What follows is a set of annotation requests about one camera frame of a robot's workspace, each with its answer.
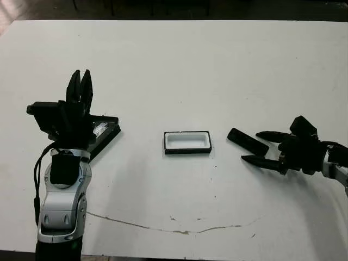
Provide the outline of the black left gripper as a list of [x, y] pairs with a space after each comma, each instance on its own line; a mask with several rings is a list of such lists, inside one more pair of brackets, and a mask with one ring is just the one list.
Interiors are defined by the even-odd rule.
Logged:
[[105, 147], [120, 133], [119, 118], [91, 115], [93, 88], [90, 70], [82, 80], [76, 70], [66, 89], [67, 101], [81, 101], [82, 104], [58, 102], [60, 122], [56, 126], [55, 139], [67, 148]]

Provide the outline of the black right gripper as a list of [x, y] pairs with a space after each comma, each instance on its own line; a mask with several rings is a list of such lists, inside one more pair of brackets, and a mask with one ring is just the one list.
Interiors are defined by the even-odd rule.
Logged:
[[256, 136], [269, 142], [281, 142], [278, 145], [281, 152], [279, 161], [255, 155], [241, 156], [241, 159], [247, 163], [268, 170], [280, 170], [281, 166], [283, 170], [301, 170], [307, 175], [313, 175], [322, 170], [326, 146], [318, 139], [300, 139], [288, 133], [276, 131], [262, 131]]

